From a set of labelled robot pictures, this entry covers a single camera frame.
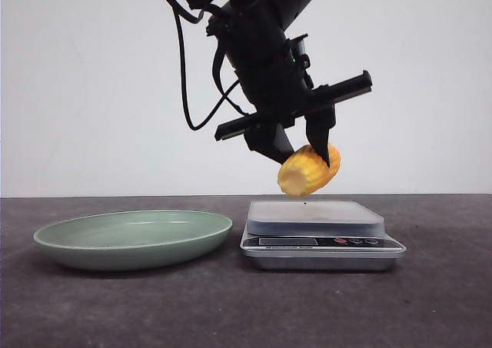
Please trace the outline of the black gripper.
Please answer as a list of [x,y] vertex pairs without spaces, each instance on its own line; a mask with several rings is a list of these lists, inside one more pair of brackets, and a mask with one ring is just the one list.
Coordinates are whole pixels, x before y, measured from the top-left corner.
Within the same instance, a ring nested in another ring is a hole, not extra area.
[[315,87],[307,73],[310,59],[304,39],[289,39],[284,30],[298,13],[293,5],[229,2],[211,17],[207,33],[218,40],[214,80],[228,59],[255,113],[223,123],[216,140],[244,136],[248,148],[283,164],[293,153],[284,129],[306,120],[310,146],[330,167],[329,132],[336,125],[335,104],[371,91],[367,71],[335,85]]

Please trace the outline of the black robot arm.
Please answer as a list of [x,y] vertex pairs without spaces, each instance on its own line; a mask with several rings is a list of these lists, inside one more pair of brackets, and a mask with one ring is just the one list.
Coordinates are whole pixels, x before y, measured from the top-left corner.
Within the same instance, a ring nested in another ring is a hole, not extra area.
[[311,0],[165,1],[177,22],[198,23],[200,17],[193,15],[194,10],[210,14],[206,30],[218,41],[212,65],[214,83],[221,84],[222,63],[229,61],[236,85],[255,106],[255,113],[219,125],[214,135],[217,140],[241,135],[252,151],[284,163],[293,153],[285,129],[302,117],[309,144],[323,161],[329,161],[334,106],[369,92],[372,80],[364,72],[335,85],[314,86],[304,39],[285,34]]

